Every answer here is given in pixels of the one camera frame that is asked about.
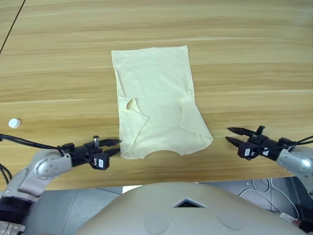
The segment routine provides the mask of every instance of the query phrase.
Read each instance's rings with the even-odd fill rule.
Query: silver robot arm
[[[18,235],[25,229],[24,221],[31,207],[38,201],[47,185],[60,174],[70,171],[72,162],[69,153],[63,156],[57,150],[41,150],[31,163],[17,173],[4,193],[7,221],[0,221],[0,235]]]
[[[313,199],[313,149],[309,147],[295,147],[291,151],[283,149],[276,162],[298,177]]]
[[[31,208],[47,185],[62,173],[86,163],[94,169],[107,169],[110,156],[120,149],[103,151],[99,147],[119,142],[99,141],[99,137],[95,136],[92,142],[79,147],[69,143],[58,150],[44,149],[36,153],[31,163],[12,178],[0,197],[0,235],[22,235]]]
[[[230,127],[228,129],[231,132],[249,136],[249,139],[246,142],[233,137],[226,137],[226,139],[238,147],[237,154],[241,158],[251,160],[261,155],[276,161],[299,178],[313,199],[313,149],[302,146],[313,143],[313,140],[310,140],[313,136],[300,141],[291,141],[286,138],[274,141],[262,135],[264,128],[264,126],[259,126],[257,131],[251,131],[241,127]]]

